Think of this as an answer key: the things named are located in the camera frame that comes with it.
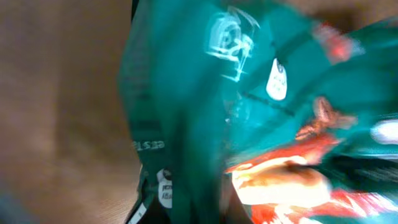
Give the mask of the green Nescafe coffee bag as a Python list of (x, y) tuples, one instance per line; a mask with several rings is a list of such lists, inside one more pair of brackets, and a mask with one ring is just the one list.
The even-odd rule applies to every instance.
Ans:
[(397, 17), (349, 33), (280, 1), (133, 1), (118, 88), (127, 223), (396, 223)]

